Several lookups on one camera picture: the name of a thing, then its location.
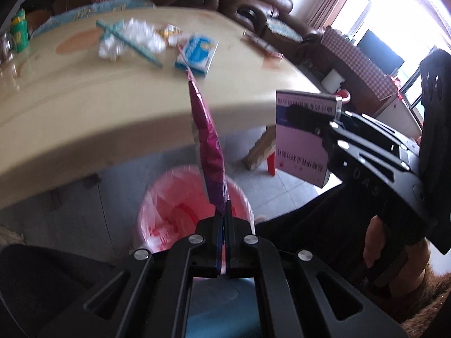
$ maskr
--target blue patterned cloth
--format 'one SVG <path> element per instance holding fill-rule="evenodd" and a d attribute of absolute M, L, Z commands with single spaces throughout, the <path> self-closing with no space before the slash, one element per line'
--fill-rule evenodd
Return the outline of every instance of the blue patterned cloth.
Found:
<path fill-rule="evenodd" d="M 278 20 L 277 18 L 268 18 L 266 25 L 273 33 L 290 38 L 295 42 L 302 42 L 302 37 L 298 33 L 296 33 L 294 29 L 290 28 L 289 26 L 287 26 L 287 24 Z"/>
<path fill-rule="evenodd" d="M 101 3 L 93 3 L 91 5 L 78 7 L 68 12 L 52 16 L 33 32 L 31 38 L 33 39 L 58 26 L 71 23 L 72 21 L 86 19 L 101 12 L 115 12 L 127 9 L 137 9 L 140 7 L 152 9 L 155 7 L 155 4 L 150 0 L 108 0 Z"/>

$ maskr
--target pink trash can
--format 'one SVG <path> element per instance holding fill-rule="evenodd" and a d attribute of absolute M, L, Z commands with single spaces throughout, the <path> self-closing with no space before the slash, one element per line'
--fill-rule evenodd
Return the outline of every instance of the pink trash can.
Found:
<path fill-rule="evenodd" d="M 226 176 L 233 216 L 248 220 L 254 229 L 252 208 L 240 187 Z M 171 248 L 176 241 L 191 235 L 199 220 L 213 216 L 204 185 L 195 165 L 174 168 L 164 173 L 144 195 L 136 223 L 133 245 L 152 253 Z"/>

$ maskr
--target red and white checkered cloth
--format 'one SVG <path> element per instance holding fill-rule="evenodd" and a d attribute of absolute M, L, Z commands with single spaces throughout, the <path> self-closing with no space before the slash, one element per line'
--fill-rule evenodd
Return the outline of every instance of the red and white checkered cloth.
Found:
<path fill-rule="evenodd" d="M 398 93 L 398 88 L 389 76 L 386 76 L 357 47 L 331 27 L 326 28 L 321 44 L 354 71 L 379 100 Z"/>

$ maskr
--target table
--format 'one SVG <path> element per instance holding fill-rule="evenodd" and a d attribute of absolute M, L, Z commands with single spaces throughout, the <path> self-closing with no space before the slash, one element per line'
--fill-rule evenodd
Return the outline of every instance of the table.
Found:
<path fill-rule="evenodd" d="M 188 84 L 167 49 L 158 68 L 137 55 L 98 57 L 95 20 L 175 24 L 219 41 L 198 86 L 218 133 L 275 122 L 277 89 L 317 92 L 275 64 L 217 12 L 163 7 L 98 14 L 30 41 L 0 72 L 0 209 L 111 165 L 193 142 Z"/>

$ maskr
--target purple plastic wrapper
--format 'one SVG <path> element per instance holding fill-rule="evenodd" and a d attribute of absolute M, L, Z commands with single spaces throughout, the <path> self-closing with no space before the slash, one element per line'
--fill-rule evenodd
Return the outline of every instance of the purple plastic wrapper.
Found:
<path fill-rule="evenodd" d="M 194 75 L 187 66 L 189 99 L 193 114 L 193 136 L 196 143 L 196 153 L 200 172 L 204 181 L 205 191 L 211 204 L 225 214 L 226 202 L 229 200 L 227 190 L 224 156 L 216 132 L 215 123 L 208 107 L 197 88 Z"/>

